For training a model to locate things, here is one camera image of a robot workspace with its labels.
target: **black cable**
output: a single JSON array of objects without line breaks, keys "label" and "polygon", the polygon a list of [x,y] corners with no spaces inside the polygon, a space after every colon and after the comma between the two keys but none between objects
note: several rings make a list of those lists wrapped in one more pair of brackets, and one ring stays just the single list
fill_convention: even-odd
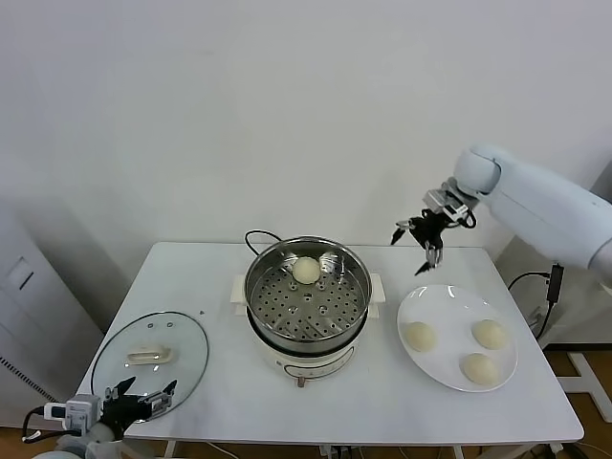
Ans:
[{"label": "black cable", "polygon": [[251,251],[255,254],[258,255],[259,252],[256,251],[253,246],[251,245],[251,242],[249,242],[249,236],[252,234],[266,234],[267,236],[273,237],[274,239],[276,239],[278,242],[282,241],[282,239],[280,237],[278,237],[276,234],[274,234],[273,232],[269,232],[269,231],[264,231],[262,229],[252,229],[251,231],[247,231],[247,233],[245,234],[245,242],[247,243],[247,247],[249,249],[251,249]]},{"label": "black cable", "polygon": [[80,435],[80,432],[78,430],[59,430],[57,432],[49,432],[49,433],[45,433],[42,435],[38,435],[37,437],[34,437],[34,438],[28,438],[31,436],[31,435],[28,435],[28,424],[30,423],[30,418],[32,417],[33,414],[37,414],[38,416],[44,416],[45,407],[39,406],[31,410],[28,414],[26,414],[26,417],[23,420],[23,426],[21,427],[21,439],[23,443],[25,444],[30,445],[32,443],[37,443],[42,440],[47,440],[48,438],[59,437],[61,435]]},{"label": "black cable", "polygon": [[554,303],[552,302],[548,303],[548,311],[546,312],[546,317],[544,318],[544,322],[542,322],[542,328],[539,329],[539,333],[537,334],[535,339],[540,339],[541,336],[544,334],[544,330],[546,330],[546,324],[548,323],[548,318],[551,316],[551,313],[553,312],[553,306],[555,306]]},{"label": "black cable", "polygon": [[543,273],[543,272],[536,272],[536,271],[532,271],[532,272],[528,272],[528,273],[523,273],[520,276],[516,277],[508,286],[508,290],[510,290],[514,284],[516,282],[518,282],[520,279],[522,279],[523,277],[527,277],[528,275],[539,275],[540,277],[544,277],[545,279],[548,279],[551,275],[550,273]]},{"label": "black cable", "polygon": [[462,220],[459,220],[459,223],[461,223],[461,226],[463,228],[467,228],[468,230],[476,228],[476,217],[474,216],[473,212],[469,209],[468,209],[468,217],[471,219],[471,223],[468,223],[469,221],[468,219],[462,219]]}]

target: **power cord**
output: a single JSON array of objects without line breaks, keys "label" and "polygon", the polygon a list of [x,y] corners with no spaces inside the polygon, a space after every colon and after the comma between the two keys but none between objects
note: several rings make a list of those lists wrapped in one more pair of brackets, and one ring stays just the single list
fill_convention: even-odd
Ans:
[{"label": "power cord", "polygon": [[523,277],[527,277],[528,275],[539,275],[540,277],[544,277],[548,279],[546,283],[548,284],[548,290],[546,291],[546,301],[548,303],[548,311],[546,311],[546,316],[544,317],[544,321],[542,322],[542,326],[539,329],[539,332],[535,336],[535,339],[540,339],[544,332],[546,331],[546,325],[548,325],[548,319],[553,312],[553,308],[558,303],[558,298],[561,293],[561,282],[563,281],[563,267],[558,263],[554,264],[549,273],[541,273],[541,272],[529,272],[523,273],[518,276],[515,280],[513,280],[508,286],[508,290],[510,290],[516,282],[518,282]]},{"label": "power cord", "polygon": [[247,233],[245,234],[245,242],[247,243],[247,247],[251,249],[251,251],[255,255],[259,255],[259,252],[255,250],[255,247],[251,245],[251,241],[249,240],[249,236],[252,234],[266,234],[267,236],[273,237],[278,242],[282,241],[282,239],[278,237],[276,234],[274,234],[273,232],[264,231],[262,229],[252,229],[251,231],[247,231]]},{"label": "power cord", "polygon": [[410,459],[408,455],[404,452],[402,447],[398,447],[398,449],[400,450],[400,454],[404,457],[404,459]]},{"label": "power cord", "polygon": [[596,447],[595,445],[589,445],[588,443],[583,443],[583,442],[575,442],[575,445],[581,445],[582,447],[589,447],[589,448],[595,449],[595,450],[599,451],[601,454],[605,454],[606,456],[612,458],[612,454],[607,452],[605,449],[601,449],[600,447]]},{"label": "power cord", "polygon": [[235,455],[233,452],[229,452],[229,451],[228,451],[228,450],[226,450],[226,449],[223,449],[223,448],[221,448],[221,447],[217,447],[217,446],[216,446],[214,443],[209,443],[209,442],[207,442],[207,445],[209,445],[210,447],[213,447],[213,448],[217,449],[218,451],[223,452],[224,454],[226,454],[226,455],[228,455],[228,456],[232,457],[233,459],[240,459],[240,458],[239,458],[238,456],[236,456],[236,455]]},{"label": "power cord", "polygon": [[457,227],[467,228],[468,230],[472,230],[476,228],[476,217],[470,209],[468,209],[467,218],[460,218],[459,220],[457,220],[457,223],[450,224],[447,226],[447,228],[457,228]]},{"label": "power cord", "polygon": [[589,459],[589,456],[573,443],[563,443],[563,450],[566,451],[572,459]]},{"label": "power cord", "polygon": [[550,273],[540,273],[540,272],[535,272],[535,271],[533,271],[533,272],[529,272],[529,273],[523,273],[523,274],[521,274],[520,276],[518,276],[517,278],[515,278],[515,279],[514,279],[514,280],[513,280],[513,281],[510,283],[510,285],[508,286],[508,290],[511,290],[511,289],[512,289],[512,287],[514,286],[514,284],[515,284],[516,282],[518,282],[520,279],[522,279],[523,277],[527,277],[527,276],[529,276],[529,275],[539,275],[540,277],[544,277],[544,278],[546,278],[546,279],[548,279],[548,278],[551,276],[551,275],[550,275]]},{"label": "power cord", "polygon": [[39,406],[31,410],[23,420],[23,426],[21,427],[21,441],[27,445],[32,443],[38,443],[42,440],[47,440],[48,438],[61,437],[62,435],[75,435],[80,436],[80,432],[78,430],[59,430],[57,432],[49,432],[49,433],[41,433],[40,430],[37,430],[35,433],[28,435],[28,424],[30,423],[30,418],[33,414],[38,416],[45,415],[45,407]]}]

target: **white wall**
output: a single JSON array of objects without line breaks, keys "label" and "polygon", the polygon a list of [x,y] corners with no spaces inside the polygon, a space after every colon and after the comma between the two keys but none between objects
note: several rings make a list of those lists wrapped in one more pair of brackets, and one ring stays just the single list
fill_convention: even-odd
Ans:
[{"label": "white wall", "polygon": [[[150,245],[387,244],[476,141],[590,185],[607,1],[0,4],[0,195],[108,323]],[[509,234],[486,215],[449,244]]]}]

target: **white plate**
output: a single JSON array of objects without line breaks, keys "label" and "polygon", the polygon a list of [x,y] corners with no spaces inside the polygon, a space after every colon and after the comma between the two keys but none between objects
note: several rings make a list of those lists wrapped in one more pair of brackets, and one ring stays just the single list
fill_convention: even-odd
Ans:
[{"label": "white plate", "polygon": [[[471,326],[491,318],[504,326],[509,343],[492,351],[482,347],[471,334]],[[418,352],[407,343],[404,335],[408,323],[424,322],[435,330],[436,347]],[[428,285],[411,292],[398,311],[398,333],[408,355],[431,378],[466,392],[489,392],[504,385],[514,374],[518,363],[513,331],[503,317],[481,297],[451,285]],[[476,384],[461,371],[461,360],[474,352],[490,357],[499,370],[500,383],[494,386]]]}]

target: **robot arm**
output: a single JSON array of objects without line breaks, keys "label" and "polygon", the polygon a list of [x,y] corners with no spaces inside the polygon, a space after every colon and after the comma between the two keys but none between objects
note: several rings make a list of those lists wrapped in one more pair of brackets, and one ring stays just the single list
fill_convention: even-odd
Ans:
[{"label": "robot arm", "polygon": [[482,202],[500,223],[552,261],[595,271],[612,281],[612,206],[558,175],[515,160],[507,152],[477,145],[461,153],[453,177],[427,192],[421,217],[398,223],[426,249],[426,263],[442,260],[441,233],[473,228],[471,211]]},{"label": "robot arm", "polygon": [[[44,452],[34,459],[83,459],[122,457],[116,442],[133,423],[146,421],[164,413],[172,406],[177,381],[146,396],[127,395],[136,377],[107,388],[104,400],[96,395],[78,394],[65,404],[46,404],[33,409],[24,420],[24,443],[36,443],[62,435],[55,451]],[[64,430],[28,435],[28,422],[33,414],[61,421]]]}]

